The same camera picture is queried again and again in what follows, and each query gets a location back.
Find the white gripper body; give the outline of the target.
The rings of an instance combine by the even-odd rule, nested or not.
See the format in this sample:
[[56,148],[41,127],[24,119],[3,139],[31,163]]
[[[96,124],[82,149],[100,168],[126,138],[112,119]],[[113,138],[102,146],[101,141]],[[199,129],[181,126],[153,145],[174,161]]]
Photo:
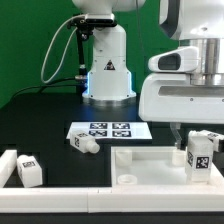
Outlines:
[[143,121],[224,124],[224,87],[194,86],[187,74],[152,73],[142,86]]

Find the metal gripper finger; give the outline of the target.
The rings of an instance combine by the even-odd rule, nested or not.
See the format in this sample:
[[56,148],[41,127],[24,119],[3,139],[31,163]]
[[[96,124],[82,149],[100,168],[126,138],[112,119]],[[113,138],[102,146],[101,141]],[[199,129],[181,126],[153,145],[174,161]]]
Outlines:
[[175,146],[177,149],[181,149],[181,142],[182,142],[182,137],[179,133],[179,130],[181,128],[181,124],[178,122],[171,122],[170,123],[170,130],[175,138]]

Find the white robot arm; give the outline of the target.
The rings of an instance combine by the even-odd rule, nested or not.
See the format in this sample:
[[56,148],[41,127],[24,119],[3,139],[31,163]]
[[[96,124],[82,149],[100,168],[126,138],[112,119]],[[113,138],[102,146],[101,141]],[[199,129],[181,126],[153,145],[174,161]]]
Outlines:
[[[98,105],[135,97],[126,33],[116,11],[146,0],[72,0],[93,28],[93,62],[83,98]],[[177,49],[153,56],[139,102],[144,121],[224,124],[224,0],[160,0],[159,26]]]

